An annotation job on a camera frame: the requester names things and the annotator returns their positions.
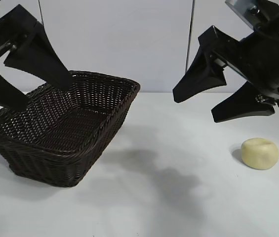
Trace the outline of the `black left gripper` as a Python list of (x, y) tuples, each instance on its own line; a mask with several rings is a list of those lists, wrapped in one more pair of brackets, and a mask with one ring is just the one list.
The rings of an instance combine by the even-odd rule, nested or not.
[[(71, 73), (55, 53), (43, 24), (20, 4), (0, 18), (0, 57), (6, 52), (5, 66), (32, 74), (60, 90), (70, 88)], [(0, 106), (22, 111), (29, 101), (0, 75)]]

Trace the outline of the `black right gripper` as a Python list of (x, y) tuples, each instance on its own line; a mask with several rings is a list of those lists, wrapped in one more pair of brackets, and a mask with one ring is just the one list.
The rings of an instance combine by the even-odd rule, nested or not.
[(211, 110), (214, 122), (273, 115), (267, 103), (279, 106), (279, 17), (254, 24), (253, 32), (240, 41), (215, 26), (208, 28), (199, 36), (191, 66), (172, 90), (174, 101), (226, 86), (226, 67), (247, 82)]

